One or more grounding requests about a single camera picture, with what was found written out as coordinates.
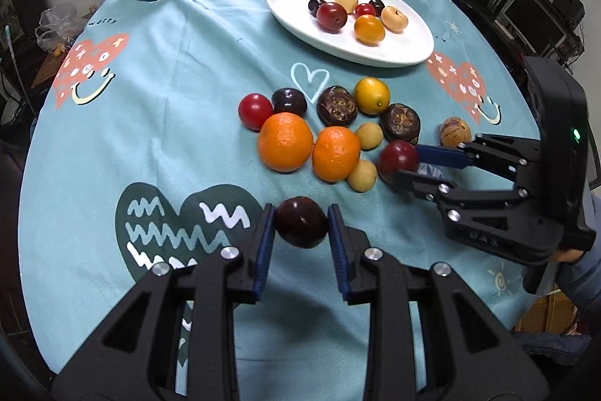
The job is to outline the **person's right hand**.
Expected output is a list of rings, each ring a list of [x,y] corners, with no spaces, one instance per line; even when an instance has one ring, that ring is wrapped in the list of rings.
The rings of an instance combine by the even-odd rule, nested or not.
[[[578,249],[557,249],[552,253],[549,259],[550,263],[576,263],[583,256],[584,252]]]

